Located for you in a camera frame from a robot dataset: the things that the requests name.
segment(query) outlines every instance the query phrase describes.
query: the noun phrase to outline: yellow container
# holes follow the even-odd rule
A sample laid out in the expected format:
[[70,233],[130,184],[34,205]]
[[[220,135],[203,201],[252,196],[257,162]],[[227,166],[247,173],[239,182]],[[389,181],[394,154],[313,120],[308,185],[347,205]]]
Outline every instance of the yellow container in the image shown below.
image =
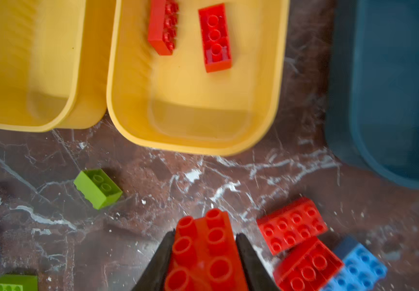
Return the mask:
[[[198,9],[226,3],[233,67],[206,73]],[[180,0],[177,45],[148,44],[150,1],[117,0],[107,107],[117,129],[151,148],[231,155],[253,146],[276,115],[288,0]]]
[[0,129],[84,129],[106,111],[115,0],[0,0]]

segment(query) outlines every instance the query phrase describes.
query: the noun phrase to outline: brown marble countertop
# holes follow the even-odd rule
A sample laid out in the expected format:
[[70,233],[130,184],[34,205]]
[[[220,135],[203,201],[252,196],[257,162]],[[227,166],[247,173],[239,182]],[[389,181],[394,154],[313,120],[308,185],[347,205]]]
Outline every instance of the brown marble countertop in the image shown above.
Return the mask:
[[[254,148],[233,157],[142,148],[108,115],[87,130],[0,130],[0,275],[37,274],[42,291],[131,290],[184,215],[230,213],[269,272],[256,218],[298,194],[314,200],[329,247],[354,235],[389,269],[375,290],[419,291],[419,191],[342,165],[323,136],[334,1],[292,0],[280,106]],[[124,190],[95,210],[73,185],[103,168]]]

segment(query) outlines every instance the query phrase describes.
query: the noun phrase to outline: red lego brick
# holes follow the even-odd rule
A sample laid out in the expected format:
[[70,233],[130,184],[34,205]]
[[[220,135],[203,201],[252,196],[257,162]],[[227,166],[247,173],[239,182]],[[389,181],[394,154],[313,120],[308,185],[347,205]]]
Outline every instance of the red lego brick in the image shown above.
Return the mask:
[[248,291],[227,212],[179,220],[165,291]]
[[232,67],[226,7],[224,3],[198,10],[206,72]]
[[317,291],[344,266],[317,237],[300,244],[274,271],[282,291]]
[[273,255],[327,231],[315,204],[305,197],[258,219],[257,223]]
[[151,0],[148,42],[159,55],[172,55],[175,49],[178,11],[179,5],[174,0]]

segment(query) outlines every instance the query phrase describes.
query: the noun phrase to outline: red lego stud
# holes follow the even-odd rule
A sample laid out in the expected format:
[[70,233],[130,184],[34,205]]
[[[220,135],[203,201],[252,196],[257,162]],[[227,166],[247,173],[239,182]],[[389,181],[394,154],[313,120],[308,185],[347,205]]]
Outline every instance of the red lego stud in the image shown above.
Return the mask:
[[296,247],[273,273],[282,291],[317,291],[343,267],[343,262],[317,237]]
[[200,9],[198,13],[206,72],[231,68],[232,55],[224,3]]
[[175,49],[178,11],[174,0],[151,0],[148,42],[159,55],[172,55]]
[[273,255],[327,230],[318,209],[308,198],[300,198],[257,223]]
[[165,291],[248,291],[227,212],[186,216],[175,230]]

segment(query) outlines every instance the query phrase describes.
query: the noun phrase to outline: green lego brick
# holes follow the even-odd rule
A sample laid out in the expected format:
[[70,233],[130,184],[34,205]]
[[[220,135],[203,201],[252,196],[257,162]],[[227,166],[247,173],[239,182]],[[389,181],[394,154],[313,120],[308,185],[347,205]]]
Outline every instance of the green lego brick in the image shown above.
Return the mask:
[[38,291],[38,277],[27,275],[3,275],[0,291]]
[[102,169],[81,171],[73,183],[95,209],[114,204],[122,195],[122,190]]

